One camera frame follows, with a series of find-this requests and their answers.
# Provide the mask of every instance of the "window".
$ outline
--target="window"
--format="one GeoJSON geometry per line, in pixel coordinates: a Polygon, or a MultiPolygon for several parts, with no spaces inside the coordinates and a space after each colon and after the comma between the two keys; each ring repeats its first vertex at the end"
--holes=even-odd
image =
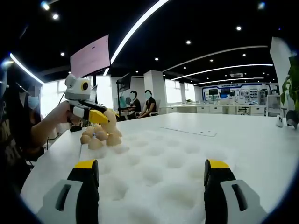
{"type": "MultiPolygon", "coordinates": [[[[93,86],[93,77],[90,76],[91,85],[93,86]]],[[[113,109],[112,87],[110,76],[97,76],[97,99],[98,104],[113,109]]]]}
{"type": "Polygon", "coordinates": [[[41,91],[41,114],[42,117],[46,117],[59,103],[66,85],[64,84],[65,79],[49,82],[42,86],[41,91]]]}
{"type": "Polygon", "coordinates": [[[179,81],[165,80],[167,103],[182,102],[181,86],[179,81]]]}
{"type": "Polygon", "coordinates": [[[190,99],[195,102],[195,90],[194,85],[190,83],[184,83],[186,99],[190,99]]]}
{"type": "MultiPolygon", "coordinates": [[[[87,77],[93,86],[93,77],[87,77]]],[[[64,84],[65,79],[46,83],[42,86],[41,91],[41,114],[44,118],[47,116],[59,103],[60,98],[66,90],[64,84]]],[[[110,76],[97,76],[97,99],[99,104],[103,104],[107,108],[113,108],[112,88],[110,76]]]]}

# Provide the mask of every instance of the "human hand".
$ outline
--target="human hand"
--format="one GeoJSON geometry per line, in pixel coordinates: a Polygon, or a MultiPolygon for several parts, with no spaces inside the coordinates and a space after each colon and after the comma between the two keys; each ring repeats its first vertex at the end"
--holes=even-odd
{"type": "Polygon", "coordinates": [[[60,103],[48,114],[48,116],[53,122],[56,122],[58,124],[68,123],[68,118],[74,125],[78,125],[80,122],[80,118],[71,113],[70,104],[68,101],[60,103]]]}

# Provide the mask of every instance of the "robot eye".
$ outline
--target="robot eye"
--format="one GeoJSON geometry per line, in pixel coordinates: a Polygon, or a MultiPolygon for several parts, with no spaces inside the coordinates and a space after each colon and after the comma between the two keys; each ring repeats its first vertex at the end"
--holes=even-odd
{"type": "Polygon", "coordinates": [[[87,90],[87,88],[88,88],[88,82],[84,82],[84,83],[82,83],[82,85],[81,85],[81,89],[82,89],[82,90],[87,90]]]}

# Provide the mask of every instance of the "white pillar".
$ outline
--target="white pillar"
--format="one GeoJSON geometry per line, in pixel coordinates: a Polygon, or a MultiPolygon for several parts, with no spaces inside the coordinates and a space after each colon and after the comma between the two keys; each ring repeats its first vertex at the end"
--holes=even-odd
{"type": "Polygon", "coordinates": [[[182,95],[182,103],[186,103],[186,92],[184,83],[180,83],[181,86],[181,95],[182,95]]]}
{"type": "Polygon", "coordinates": [[[291,67],[289,61],[289,57],[292,56],[291,51],[281,38],[273,37],[270,54],[277,74],[279,91],[280,94],[282,94],[282,85],[285,82],[285,78],[288,75],[289,69],[291,67]]]}
{"type": "Polygon", "coordinates": [[[201,89],[202,87],[194,86],[195,100],[198,102],[201,102],[203,100],[201,89]]]}
{"type": "Polygon", "coordinates": [[[163,73],[149,70],[144,74],[144,88],[150,90],[155,100],[160,100],[160,106],[166,106],[166,89],[163,73]]]}

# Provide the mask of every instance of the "ceiling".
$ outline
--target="ceiling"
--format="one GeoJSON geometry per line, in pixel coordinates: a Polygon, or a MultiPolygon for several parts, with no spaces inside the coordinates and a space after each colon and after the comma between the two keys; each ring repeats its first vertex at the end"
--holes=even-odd
{"type": "MultiPolygon", "coordinates": [[[[72,54],[100,37],[109,35],[111,58],[130,28],[156,2],[59,0],[50,4],[49,11],[35,6],[31,8],[27,29],[13,53],[45,82],[66,78],[72,54]],[[52,19],[53,13],[59,14],[59,20],[52,19]]],[[[269,54],[271,38],[280,36],[292,44],[298,35],[291,32],[290,21],[294,22],[291,6],[265,1],[265,8],[258,10],[259,2],[170,0],[133,34],[112,64],[109,74],[122,77],[136,70],[139,72],[134,75],[142,75],[149,70],[163,71],[206,54],[255,45],[267,48],[234,50],[204,57],[165,71],[165,78],[172,79],[234,65],[272,64],[269,54]],[[286,13],[289,14],[287,19],[284,17],[286,13]],[[237,26],[242,27],[241,31],[236,30],[237,26]],[[191,41],[190,45],[186,44],[187,40],[191,41]]],[[[22,82],[24,74],[20,69],[12,69],[20,79],[19,82],[22,82]]],[[[264,77],[266,82],[277,82],[274,66],[217,70],[178,81],[192,81],[195,84],[222,80],[230,78],[231,72],[242,72],[246,73],[245,77],[264,77]]]]}

